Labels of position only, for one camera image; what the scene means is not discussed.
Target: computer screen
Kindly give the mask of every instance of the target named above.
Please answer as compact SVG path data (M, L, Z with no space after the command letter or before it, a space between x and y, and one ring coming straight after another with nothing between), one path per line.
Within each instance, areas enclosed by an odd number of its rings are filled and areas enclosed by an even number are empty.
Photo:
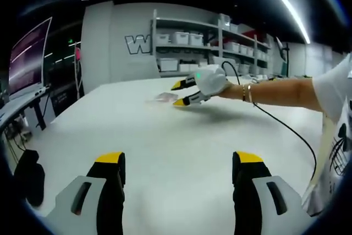
M10 95L42 83L43 55L51 18L43 21L15 44L9 67Z

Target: white table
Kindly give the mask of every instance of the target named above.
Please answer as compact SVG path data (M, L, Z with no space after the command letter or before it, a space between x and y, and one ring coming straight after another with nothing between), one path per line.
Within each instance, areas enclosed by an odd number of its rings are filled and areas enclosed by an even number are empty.
M38 91L30 92L6 103L3 108L0 109L0 131L2 132L14 117L31 105L35 100L45 96L45 91L46 88L42 88Z
M237 150L261 156L273 175L304 193L314 163L296 135L239 100L215 97L184 108L148 102L177 80L103 85L34 137L31 146L46 173L38 213L47 215L64 187L76 176L85 176L97 157L114 151L126 153L126 234L233 234L232 154ZM263 108L318 147L320 113Z

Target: wall logo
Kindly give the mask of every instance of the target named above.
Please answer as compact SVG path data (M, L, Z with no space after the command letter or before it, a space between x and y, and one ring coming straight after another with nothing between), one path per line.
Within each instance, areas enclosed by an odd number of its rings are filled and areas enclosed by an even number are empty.
M130 54L151 53L150 50L150 34L125 36L126 45Z

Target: gold bracelet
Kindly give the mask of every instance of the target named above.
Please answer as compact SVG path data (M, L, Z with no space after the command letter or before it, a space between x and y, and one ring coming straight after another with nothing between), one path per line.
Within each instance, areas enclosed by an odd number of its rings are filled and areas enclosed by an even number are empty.
M246 89L244 88L244 85L242 85L242 91L243 91L242 100L243 100L243 101L246 101Z
M253 103L253 100L252 100L252 92L251 92L251 85L249 85L249 86L247 87L247 89L248 89L248 95L249 95L249 102L250 102L250 103Z

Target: cable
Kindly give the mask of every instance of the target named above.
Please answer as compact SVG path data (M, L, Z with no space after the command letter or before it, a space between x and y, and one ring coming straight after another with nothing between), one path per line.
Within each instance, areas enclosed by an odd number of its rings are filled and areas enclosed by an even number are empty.
M20 145L18 145L18 143L17 143L15 137L13 138L13 141L15 142L15 144L16 144L16 146L17 146L18 149L20 149L21 151L25 151L24 149L22 149L22 148L20 147Z
M230 63L227 62L227 61L224 61L224 62L221 64L221 68L225 71L225 69L224 69L224 64L225 64L225 63L228 63L229 65L231 65L232 69L235 71L235 74L236 74L236 77L237 77L237 82L238 82L239 85L241 85L240 79L239 79L239 77L238 77L238 75L237 75L237 71L236 71L236 69L233 67L232 64L230 64ZM287 124L285 124L284 122L282 122L280 119L274 117L274 116L271 115L269 112L265 111L265 110L262 109L260 106L258 106L256 103L253 103L253 105L254 105L255 107L257 107L259 110L261 110L262 112L264 112L265 114L267 114L267 115L269 115L270 117L272 117L273 119L275 119L277 122L279 122L279 123L281 123L282 125L284 125L284 126L285 126L286 128L288 128L289 130L291 130L291 132L293 132L295 135L297 135L297 136L307 145L307 147L308 147L309 150L311 151L311 153L312 153L312 155L313 155L313 159L314 159L314 170L313 170L313 174L312 174L312 178L311 178L311 180L312 180L313 177L314 177L314 175L315 175L315 171L316 171L316 169L317 169L317 158L316 158L315 153L314 153L312 147L310 146L310 144L309 144L301 135L299 135L294 129L292 129L290 126L288 126Z
M236 74L236 77L237 77L237 82L238 82L238 84L240 84L240 79L238 78L237 71L236 71L236 69L233 67L233 65L232 65L230 62L228 62L228 61L223 61L222 64L221 64L221 68L222 68L222 69L225 71L225 73L226 73L226 70L225 70L225 68L224 68L225 63L228 63L228 64L232 67L232 69L235 71L235 74Z
M6 133L4 133L4 135L5 135L5 138L6 138L6 141L7 141L7 145L8 145L8 147L9 147L9 149L10 149L11 154L12 154L13 160L14 160L15 163L18 165L18 161L19 161L19 160L18 160L18 157L17 157L17 155L16 155L16 152L15 152L15 150L12 148L12 144L10 143L9 139L7 138Z
M43 117L45 116L46 106L48 105L49 97L50 97L50 94L48 94L48 97L46 98L45 107L44 107L44 111L43 111Z

